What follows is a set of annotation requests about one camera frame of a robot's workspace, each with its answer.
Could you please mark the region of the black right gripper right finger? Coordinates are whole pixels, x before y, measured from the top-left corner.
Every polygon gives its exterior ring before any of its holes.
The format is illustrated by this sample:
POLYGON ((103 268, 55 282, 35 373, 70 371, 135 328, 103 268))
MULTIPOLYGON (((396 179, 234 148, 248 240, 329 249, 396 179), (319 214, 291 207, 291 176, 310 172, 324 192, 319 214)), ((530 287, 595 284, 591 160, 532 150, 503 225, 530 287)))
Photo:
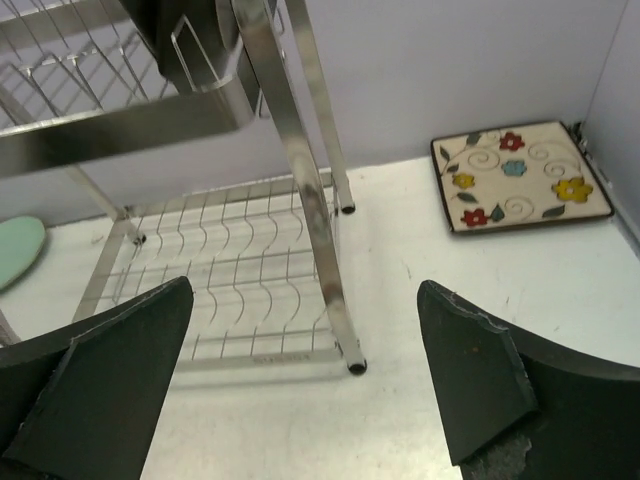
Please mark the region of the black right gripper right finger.
POLYGON ((504 321, 433 280, 421 336, 466 479, 636 479, 639 370, 504 321))

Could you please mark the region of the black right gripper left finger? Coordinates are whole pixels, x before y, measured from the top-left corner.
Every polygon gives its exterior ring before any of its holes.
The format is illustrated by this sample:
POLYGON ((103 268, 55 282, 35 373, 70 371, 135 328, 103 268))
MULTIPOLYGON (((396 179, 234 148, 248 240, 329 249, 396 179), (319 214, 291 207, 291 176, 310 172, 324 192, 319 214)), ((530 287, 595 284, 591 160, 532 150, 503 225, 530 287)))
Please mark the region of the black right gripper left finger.
POLYGON ((140 478, 193 304, 180 276, 2 347, 2 478, 140 478))

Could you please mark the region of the black floral plate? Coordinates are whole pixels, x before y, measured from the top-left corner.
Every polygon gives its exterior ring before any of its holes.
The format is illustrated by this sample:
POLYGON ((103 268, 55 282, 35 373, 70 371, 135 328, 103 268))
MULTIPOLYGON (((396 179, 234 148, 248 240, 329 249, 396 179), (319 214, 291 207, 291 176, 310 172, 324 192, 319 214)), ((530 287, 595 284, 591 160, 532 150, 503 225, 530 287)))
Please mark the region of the black floral plate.
POLYGON ((252 99, 259 86, 230 1, 132 0, 121 3, 157 63, 181 95, 217 88, 238 77, 252 99))

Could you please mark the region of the stainless steel dish rack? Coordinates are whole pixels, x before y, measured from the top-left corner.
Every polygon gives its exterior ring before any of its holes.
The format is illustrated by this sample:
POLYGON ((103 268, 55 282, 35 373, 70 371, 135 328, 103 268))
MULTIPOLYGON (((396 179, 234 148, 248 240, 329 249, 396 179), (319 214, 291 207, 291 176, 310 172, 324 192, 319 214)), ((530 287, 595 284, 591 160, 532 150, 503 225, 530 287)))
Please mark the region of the stainless steel dish rack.
POLYGON ((230 1, 259 93, 181 95, 123 1, 1 5, 1 213, 112 225, 76 320, 178 276, 184 370, 367 362, 336 220, 355 209, 307 4, 230 1))

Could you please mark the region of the mint green round plate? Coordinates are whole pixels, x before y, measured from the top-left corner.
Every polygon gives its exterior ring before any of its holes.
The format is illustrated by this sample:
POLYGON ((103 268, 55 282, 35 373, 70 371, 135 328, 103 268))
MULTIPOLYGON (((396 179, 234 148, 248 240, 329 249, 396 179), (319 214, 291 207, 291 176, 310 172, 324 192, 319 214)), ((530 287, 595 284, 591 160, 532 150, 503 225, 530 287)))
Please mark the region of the mint green round plate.
POLYGON ((39 218, 18 216, 1 222, 1 290, 34 264, 46 241, 47 231, 39 218))

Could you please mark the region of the cream floral square plate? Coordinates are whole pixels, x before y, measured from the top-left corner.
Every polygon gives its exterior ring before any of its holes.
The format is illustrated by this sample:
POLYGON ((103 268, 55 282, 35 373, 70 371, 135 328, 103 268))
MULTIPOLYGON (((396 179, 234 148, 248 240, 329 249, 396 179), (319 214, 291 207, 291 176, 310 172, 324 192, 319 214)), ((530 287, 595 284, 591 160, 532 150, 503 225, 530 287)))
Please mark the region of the cream floral square plate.
POLYGON ((614 213, 602 181, 559 120, 436 138, 430 153, 453 234, 592 221, 614 213))

